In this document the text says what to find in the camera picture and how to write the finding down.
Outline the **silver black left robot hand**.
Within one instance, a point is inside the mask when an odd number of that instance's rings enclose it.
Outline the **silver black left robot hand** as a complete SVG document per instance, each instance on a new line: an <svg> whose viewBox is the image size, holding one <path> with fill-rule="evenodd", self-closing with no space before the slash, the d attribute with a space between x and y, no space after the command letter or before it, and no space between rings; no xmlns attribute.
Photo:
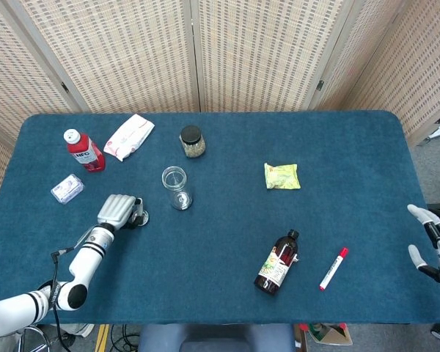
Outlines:
<svg viewBox="0 0 440 352"><path fill-rule="evenodd" d="M115 232L121 229L134 229L144 220L142 198L111 194L97 216L98 225Z"/></svg>

